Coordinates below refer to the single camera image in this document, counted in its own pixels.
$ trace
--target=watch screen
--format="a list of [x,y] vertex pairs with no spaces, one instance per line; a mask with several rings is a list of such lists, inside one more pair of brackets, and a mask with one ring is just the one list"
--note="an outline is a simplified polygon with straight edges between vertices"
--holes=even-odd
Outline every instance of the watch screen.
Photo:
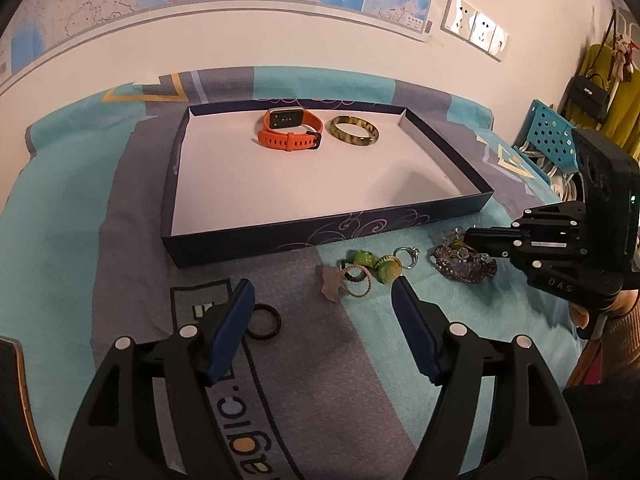
[[277,130],[280,128],[301,126],[304,114],[305,111],[301,109],[272,112],[269,118],[269,127],[273,130]]

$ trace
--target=black handbag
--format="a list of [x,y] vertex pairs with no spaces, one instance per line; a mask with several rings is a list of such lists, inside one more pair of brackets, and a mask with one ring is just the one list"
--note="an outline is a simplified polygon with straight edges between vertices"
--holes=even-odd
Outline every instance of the black handbag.
[[[609,28],[607,29],[598,55],[593,60],[591,68],[587,70],[586,75],[577,75],[571,79],[569,83],[569,90],[567,98],[573,102],[580,110],[586,113],[589,117],[596,119],[599,123],[604,123],[607,119],[607,112],[609,111],[609,83],[611,81],[611,74],[613,72],[613,58],[611,59],[611,67],[609,69],[609,79],[605,82],[604,78],[600,74],[594,74],[593,68],[596,65],[602,49],[604,48],[611,27],[616,27],[616,11],[613,11],[613,16],[609,22]],[[593,79],[599,77],[602,81],[602,86],[598,86],[594,83]]]

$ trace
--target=hand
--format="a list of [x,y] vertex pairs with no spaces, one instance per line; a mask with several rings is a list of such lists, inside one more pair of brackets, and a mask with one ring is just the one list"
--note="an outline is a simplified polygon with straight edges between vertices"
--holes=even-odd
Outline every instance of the hand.
[[[631,311],[637,298],[637,290],[622,290],[607,312],[613,314],[615,317],[624,316]],[[574,325],[578,328],[587,328],[589,324],[589,311],[583,306],[578,306],[573,303],[570,304],[569,317],[571,317],[571,321],[573,321]]]

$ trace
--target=smartwatch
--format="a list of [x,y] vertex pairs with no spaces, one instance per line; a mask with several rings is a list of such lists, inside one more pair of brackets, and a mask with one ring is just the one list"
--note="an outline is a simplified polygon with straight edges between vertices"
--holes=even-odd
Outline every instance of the smartwatch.
[[[310,126],[315,131],[304,134],[277,132],[281,128]],[[258,133],[258,142],[265,148],[295,152],[298,150],[317,150],[322,139],[322,121],[309,110],[302,107],[272,108],[262,118],[262,129]]]

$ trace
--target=bed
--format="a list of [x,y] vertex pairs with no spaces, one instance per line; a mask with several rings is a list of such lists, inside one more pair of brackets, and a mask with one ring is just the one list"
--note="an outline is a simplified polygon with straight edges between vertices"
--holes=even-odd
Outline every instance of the bed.
[[[278,106],[297,98],[409,107],[473,165],[494,196],[464,218],[393,232],[368,226],[367,238],[346,230],[329,244],[177,269],[162,245],[160,209],[185,107],[250,99]],[[420,262],[406,275],[421,299],[484,337],[527,333],[563,386],[582,349],[566,302],[528,287],[508,262],[498,263],[494,280],[465,285],[445,279],[426,256],[457,226],[506,226],[527,207],[558,202],[492,123],[481,105],[407,82],[241,67],[108,89],[31,126],[31,160],[0,216],[0,335],[24,348],[31,411],[50,468],[57,473],[76,410],[115,339],[165,338],[249,278],[258,301],[281,313],[282,331],[270,341],[246,340],[210,398],[250,414],[264,472],[282,480],[401,478],[438,389],[415,367],[388,287],[377,283],[364,300],[337,304],[320,293],[319,267],[361,248],[385,254],[419,247]],[[485,379],[463,470],[479,462],[491,396]],[[167,463],[180,471],[161,384],[156,401]]]

